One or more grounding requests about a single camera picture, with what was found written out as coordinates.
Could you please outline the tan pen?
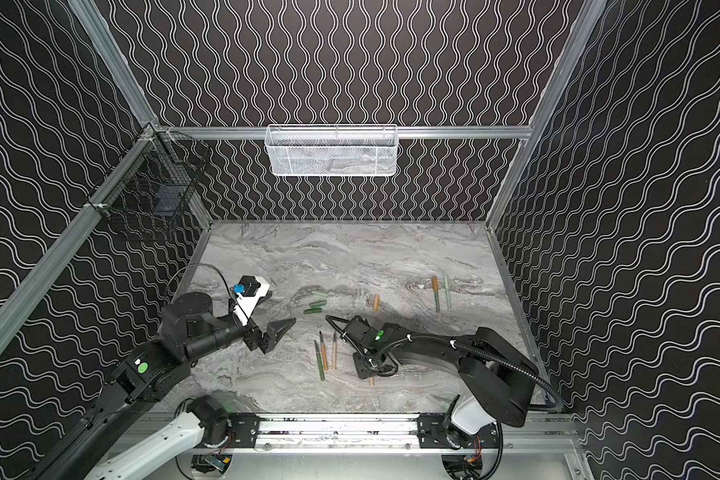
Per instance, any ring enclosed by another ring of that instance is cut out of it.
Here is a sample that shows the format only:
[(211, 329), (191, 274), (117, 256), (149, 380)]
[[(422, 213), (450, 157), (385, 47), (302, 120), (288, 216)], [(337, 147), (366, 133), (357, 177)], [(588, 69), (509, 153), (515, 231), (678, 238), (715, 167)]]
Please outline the tan pen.
[(338, 370), (338, 334), (335, 331), (332, 334), (331, 370)]

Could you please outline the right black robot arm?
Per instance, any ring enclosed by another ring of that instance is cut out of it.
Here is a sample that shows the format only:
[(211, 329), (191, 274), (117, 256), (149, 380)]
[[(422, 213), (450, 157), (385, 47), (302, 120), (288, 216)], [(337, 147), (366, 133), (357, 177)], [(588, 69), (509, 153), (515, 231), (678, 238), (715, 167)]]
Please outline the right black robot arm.
[(388, 378), (402, 366), (416, 365), (449, 373), (466, 386), (456, 395), (443, 420), (419, 434), (453, 450), (474, 446), (490, 425), (519, 428), (530, 411), (560, 412), (563, 396), (535, 364), (488, 327), (471, 335), (445, 336), (417, 332), (396, 323), (376, 329), (356, 315), (326, 317), (339, 339), (353, 350), (359, 378)]

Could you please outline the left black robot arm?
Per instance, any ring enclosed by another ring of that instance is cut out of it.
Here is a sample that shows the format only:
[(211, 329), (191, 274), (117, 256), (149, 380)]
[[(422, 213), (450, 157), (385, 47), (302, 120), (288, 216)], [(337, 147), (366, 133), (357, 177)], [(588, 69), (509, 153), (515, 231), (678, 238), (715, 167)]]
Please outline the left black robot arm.
[(294, 318), (271, 321), (265, 331), (250, 312), (268, 294), (254, 282), (230, 300), (229, 313), (213, 315), (203, 292), (181, 295), (162, 309), (160, 335), (134, 350), (105, 379), (81, 420), (24, 479), (82, 479), (119, 438), (154, 404), (190, 376), (196, 363), (242, 341), (251, 351), (272, 351), (295, 325)]

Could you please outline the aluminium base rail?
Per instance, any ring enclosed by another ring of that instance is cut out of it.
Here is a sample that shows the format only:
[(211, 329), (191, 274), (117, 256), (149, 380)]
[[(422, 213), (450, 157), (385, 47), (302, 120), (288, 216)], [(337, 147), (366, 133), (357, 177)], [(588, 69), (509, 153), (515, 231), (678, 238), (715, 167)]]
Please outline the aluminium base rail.
[[(463, 454), (497, 448), (498, 430), (487, 426), (457, 450), (441, 438), (442, 414), (239, 414), (224, 454)], [(506, 453), (572, 453), (578, 431), (568, 415), (531, 413), (520, 428), (504, 426)]]

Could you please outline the aluminium frame back bar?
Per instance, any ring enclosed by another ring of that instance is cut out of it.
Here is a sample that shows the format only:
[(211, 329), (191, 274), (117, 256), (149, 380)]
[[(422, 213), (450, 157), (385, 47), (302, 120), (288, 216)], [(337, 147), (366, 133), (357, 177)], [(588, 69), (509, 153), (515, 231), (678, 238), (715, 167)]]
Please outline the aluminium frame back bar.
[(271, 133), (286, 138), (287, 134), (306, 134), (314, 138), (327, 138), (338, 134), (339, 138), (357, 138), (397, 135), (399, 140), (447, 140), (447, 139), (518, 139), (531, 137), (530, 126), (384, 126), (384, 125), (285, 125), (277, 127), (165, 127), (158, 132), (185, 135), (198, 140), (254, 140), (263, 141)]

